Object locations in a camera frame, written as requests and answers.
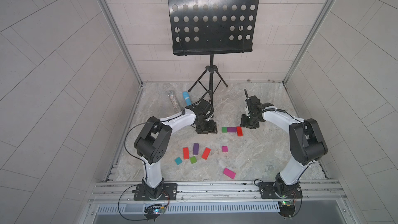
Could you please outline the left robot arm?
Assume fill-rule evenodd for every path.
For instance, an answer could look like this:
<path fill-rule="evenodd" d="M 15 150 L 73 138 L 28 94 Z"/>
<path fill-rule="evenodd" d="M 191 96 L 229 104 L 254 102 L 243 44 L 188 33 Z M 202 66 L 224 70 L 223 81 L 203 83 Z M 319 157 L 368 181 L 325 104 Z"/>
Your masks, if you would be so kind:
<path fill-rule="evenodd" d="M 166 153 L 170 138 L 184 127 L 195 125 L 198 134 L 218 133 L 217 123 L 211 119 L 214 113 L 212 100 L 205 96 L 212 95 L 207 91 L 197 102 L 185 107 L 175 115 L 156 118 L 150 117 L 139 133 L 134 148 L 144 163 L 144 195 L 157 199 L 162 194 L 164 178 L 161 173 L 161 159 Z"/>

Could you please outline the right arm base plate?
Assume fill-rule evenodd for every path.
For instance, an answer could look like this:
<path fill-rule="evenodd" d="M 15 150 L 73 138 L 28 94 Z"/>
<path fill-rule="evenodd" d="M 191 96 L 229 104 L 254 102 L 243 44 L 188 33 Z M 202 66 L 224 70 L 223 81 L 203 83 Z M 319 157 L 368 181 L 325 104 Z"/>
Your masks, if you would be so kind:
<path fill-rule="evenodd" d="M 281 182 L 259 182 L 257 186 L 262 199 L 301 199 L 303 192 L 299 183 L 287 186 Z"/>

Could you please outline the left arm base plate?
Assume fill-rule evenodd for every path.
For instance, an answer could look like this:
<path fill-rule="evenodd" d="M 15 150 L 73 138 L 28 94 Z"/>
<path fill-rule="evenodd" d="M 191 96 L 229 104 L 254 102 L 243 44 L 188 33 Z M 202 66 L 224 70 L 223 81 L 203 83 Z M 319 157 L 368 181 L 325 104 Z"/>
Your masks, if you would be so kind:
<path fill-rule="evenodd" d="M 155 188 L 142 183 L 138 184 L 134 193 L 134 201 L 148 201 L 148 200 L 176 200 L 178 184 L 176 183 L 160 183 Z"/>

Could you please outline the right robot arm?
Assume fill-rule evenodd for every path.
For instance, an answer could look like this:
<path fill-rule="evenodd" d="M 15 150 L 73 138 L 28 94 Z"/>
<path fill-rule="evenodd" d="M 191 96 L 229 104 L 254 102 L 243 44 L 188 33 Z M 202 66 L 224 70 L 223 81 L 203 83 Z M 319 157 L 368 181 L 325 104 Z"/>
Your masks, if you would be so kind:
<path fill-rule="evenodd" d="M 291 158 L 275 177 L 273 191 L 280 198 L 289 197 L 299 186 L 307 168 L 328 153 L 326 141 L 315 119 L 290 115 L 271 103 L 262 104 L 257 96 L 246 96 L 246 113 L 241 116 L 242 128 L 257 129 L 261 122 L 271 122 L 289 134 Z"/>

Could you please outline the purple rectangular block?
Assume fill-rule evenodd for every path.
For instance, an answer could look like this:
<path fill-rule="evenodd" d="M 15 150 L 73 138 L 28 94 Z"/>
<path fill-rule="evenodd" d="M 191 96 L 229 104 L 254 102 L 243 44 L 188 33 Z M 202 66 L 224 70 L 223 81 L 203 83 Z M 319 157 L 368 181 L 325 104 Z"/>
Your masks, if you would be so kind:
<path fill-rule="evenodd" d="M 237 132 L 237 128 L 236 127 L 227 127 L 227 132 L 228 133 L 236 133 Z"/>

